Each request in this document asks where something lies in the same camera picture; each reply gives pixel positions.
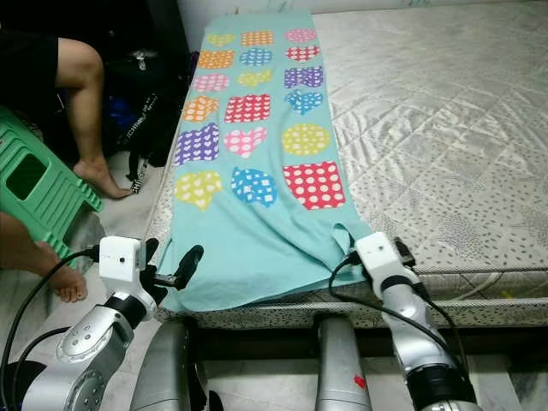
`red polka dot square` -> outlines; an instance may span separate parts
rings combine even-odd
[[[291,193],[308,210],[337,208],[346,202],[334,161],[288,165],[283,167],[283,175]]]

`pink polka dot heart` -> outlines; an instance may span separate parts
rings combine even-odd
[[[294,28],[285,33],[285,38],[295,43],[307,43],[316,39],[316,30],[313,28]]]
[[[246,133],[241,130],[231,131],[224,137],[224,144],[234,154],[249,158],[257,146],[266,140],[266,128],[257,127]]]
[[[309,45],[308,47],[289,47],[285,55],[296,62],[307,62],[311,58],[315,58],[319,54],[317,45]]]
[[[229,86],[229,77],[224,74],[199,75],[194,80],[198,92],[221,92]]]
[[[283,175],[291,193],[308,210],[337,208],[346,201],[334,161],[288,165],[283,167]]]

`tiled floor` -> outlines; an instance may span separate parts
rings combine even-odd
[[[126,172],[126,157],[116,156],[111,160],[113,174],[120,182]],[[140,237],[146,224],[148,212],[158,187],[161,169],[150,169],[139,195],[120,201],[106,200],[100,218],[107,234]],[[52,315],[42,324],[39,333],[72,325],[96,303],[104,302],[104,285],[98,277],[98,267],[93,266],[86,274],[89,296],[70,306],[58,305]],[[128,349],[119,371],[107,387],[103,411],[127,411],[137,381],[140,365],[154,333],[160,326],[156,320],[141,324],[135,330],[135,338]],[[40,344],[30,359],[50,362],[56,338]],[[471,357],[471,379],[478,392],[479,403],[484,410],[540,411],[544,404],[529,401],[527,408],[518,402],[515,390],[506,371],[503,357]],[[373,409],[411,411],[412,405],[402,381],[400,368],[395,358],[371,358],[363,360],[363,368],[371,393]],[[316,360],[249,360],[214,361],[205,365],[210,390],[222,398],[226,411],[304,411],[314,407],[319,363]],[[542,382],[537,390],[543,397]]]

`mattress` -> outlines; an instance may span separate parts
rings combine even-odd
[[[409,245],[457,324],[545,324],[548,3],[334,13],[314,23],[342,165],[364,221]],[[161,245],[172,189],[167,164],[146,230]],[[193,316],[210,327],[305,326],[327,309],[357,326],[380,324],[324,290]]]

